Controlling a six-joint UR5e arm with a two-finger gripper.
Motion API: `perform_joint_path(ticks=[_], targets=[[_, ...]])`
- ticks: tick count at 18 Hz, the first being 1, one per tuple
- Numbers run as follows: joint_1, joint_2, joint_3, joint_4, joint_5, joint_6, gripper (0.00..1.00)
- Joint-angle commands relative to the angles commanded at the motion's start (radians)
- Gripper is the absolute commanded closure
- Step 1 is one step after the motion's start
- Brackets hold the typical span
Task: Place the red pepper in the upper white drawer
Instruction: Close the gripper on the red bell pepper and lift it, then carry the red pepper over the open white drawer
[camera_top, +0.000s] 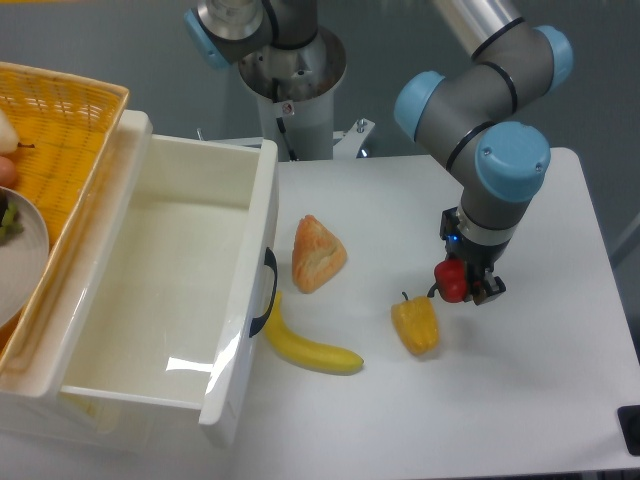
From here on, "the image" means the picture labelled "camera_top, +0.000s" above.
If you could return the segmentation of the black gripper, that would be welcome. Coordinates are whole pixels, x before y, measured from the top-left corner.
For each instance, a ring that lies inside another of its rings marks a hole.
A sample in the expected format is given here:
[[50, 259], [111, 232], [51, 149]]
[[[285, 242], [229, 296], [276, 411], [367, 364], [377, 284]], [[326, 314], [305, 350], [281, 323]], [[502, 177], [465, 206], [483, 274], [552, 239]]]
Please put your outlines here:
[[[442, 212], [440, 231], [448, 257], [455, 257], [479, 277], [471, 284], [471, 297], [475, 305], [483, 305], [506, 292], [506, 285], [493, 274], [496, 261], [503, 255], [511, 241], [511, 229], [492, 230], [474, 223], [462, 207]], [[428, 298], [437, 294], [449, 297], [446, 286], [434, 283], [427, 292]]]

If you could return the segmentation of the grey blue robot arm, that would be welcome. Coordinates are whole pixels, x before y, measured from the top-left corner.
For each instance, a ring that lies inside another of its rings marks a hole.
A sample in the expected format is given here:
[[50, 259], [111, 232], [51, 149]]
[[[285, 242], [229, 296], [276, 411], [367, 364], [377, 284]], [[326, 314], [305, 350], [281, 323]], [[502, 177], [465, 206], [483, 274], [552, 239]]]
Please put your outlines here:
[[[394, 118], [463, 188], [459, 204], [442, 214], [446, 256], [430, 292], [449, 303], [483, 304], [505, 291], [495, 262], [551, 158], [546, 138], [513, 115], [567, 79], [573, 51], [562, 32], [529, 26], [509, 1], [436, 7], [472, 66], [452, 79], [416, 75], [399, 93]], [[319, 24], [315, 2], [202, 1], [184, 23], [210, 67], [238, 68], [282, 160], [332, 157], [333, 93], [346, 54]]]

